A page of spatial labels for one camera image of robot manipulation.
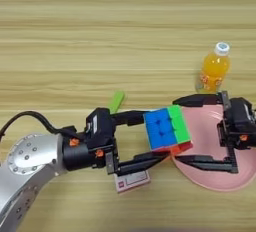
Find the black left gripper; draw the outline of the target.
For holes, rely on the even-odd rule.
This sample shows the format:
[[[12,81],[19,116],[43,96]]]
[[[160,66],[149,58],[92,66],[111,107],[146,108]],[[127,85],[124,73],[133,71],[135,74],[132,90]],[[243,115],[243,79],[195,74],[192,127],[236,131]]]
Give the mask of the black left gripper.
[[[131,110],[111,115],[117,126],[134,126],[144,123],[145,111]],[[113,126],[77,132],[74,127],[63,128],[63,162],[68,171],[87,167],[107,168],[112,174],[117,167],[117,144]],[[118,164],[116,174],[124,176],[155,166],[170,155],[169,151],[147,152],[135,155],[132,160]]]

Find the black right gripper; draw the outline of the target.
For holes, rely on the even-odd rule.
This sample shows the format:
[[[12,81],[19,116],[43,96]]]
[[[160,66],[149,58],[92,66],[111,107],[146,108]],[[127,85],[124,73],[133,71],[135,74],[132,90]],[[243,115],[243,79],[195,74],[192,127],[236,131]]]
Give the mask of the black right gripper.
[[[229,98],[227,91],[219,94],[193,94],[173,101],[183,107],[223,105],[223,118],[217,125],[220,145],[227,149],[228,156],[214,160],[207,155],[182,155],[175,159],[203,171],[219,171],[236,174],[238,163],[235,150],[250,150],[256,147],[256,110],[243,97]]]

